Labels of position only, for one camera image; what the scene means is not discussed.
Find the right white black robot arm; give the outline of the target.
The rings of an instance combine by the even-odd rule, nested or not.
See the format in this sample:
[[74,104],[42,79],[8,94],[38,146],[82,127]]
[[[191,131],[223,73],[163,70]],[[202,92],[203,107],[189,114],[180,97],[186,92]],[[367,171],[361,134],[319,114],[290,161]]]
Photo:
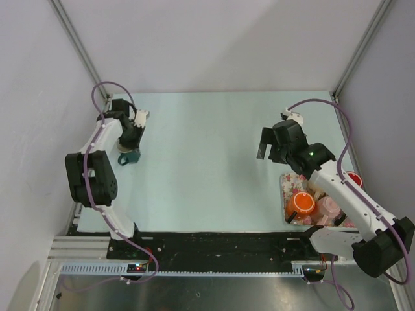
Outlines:
[[289,165],[338,204],[358,234],[316,225],[300,242],[304,258],[330,253],[354,260],[371,277],[379,277],[401,259],[408,259],[414,223],[382,208],[342,170],[323,144],[309,144],[300,124],[292,119],[261,131],[257,158]]

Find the dark green mug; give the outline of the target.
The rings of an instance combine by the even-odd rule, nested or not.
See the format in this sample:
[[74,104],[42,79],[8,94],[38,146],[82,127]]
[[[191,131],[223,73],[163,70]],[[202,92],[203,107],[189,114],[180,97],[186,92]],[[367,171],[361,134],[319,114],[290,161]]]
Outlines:
[[120,153],[117,162],[121,166],[125,166],[128,164],[134,164],[139,161],[141,157],[141,152],[139,148],[133,149],[128,152]]

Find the orange mug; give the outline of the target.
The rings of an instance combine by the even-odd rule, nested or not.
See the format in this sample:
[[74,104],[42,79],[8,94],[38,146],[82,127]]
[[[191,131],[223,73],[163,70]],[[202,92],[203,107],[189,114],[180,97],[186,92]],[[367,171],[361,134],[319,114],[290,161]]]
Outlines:
[[308,192],[297,192],[291,196],[285,206],[286,221],[303,221],[311,215],[316,206],[314,198]]

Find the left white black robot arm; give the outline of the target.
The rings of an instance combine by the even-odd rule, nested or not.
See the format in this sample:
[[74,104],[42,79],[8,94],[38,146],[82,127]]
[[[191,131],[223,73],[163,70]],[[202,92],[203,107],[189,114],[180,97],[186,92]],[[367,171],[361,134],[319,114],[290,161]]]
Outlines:
[[98,211],[111,238],[124,239],[121,251],[131,259],[143,253],[144,243],[134,237],[137,231],[134,221],[115,205],[119,193],[115,170],[139,161],[140,142],[149,115],[147,110],[137,109],[127,100],[113,100],[110,109],[97,116],[87,143],[80,151],[65,157],[73,201]]

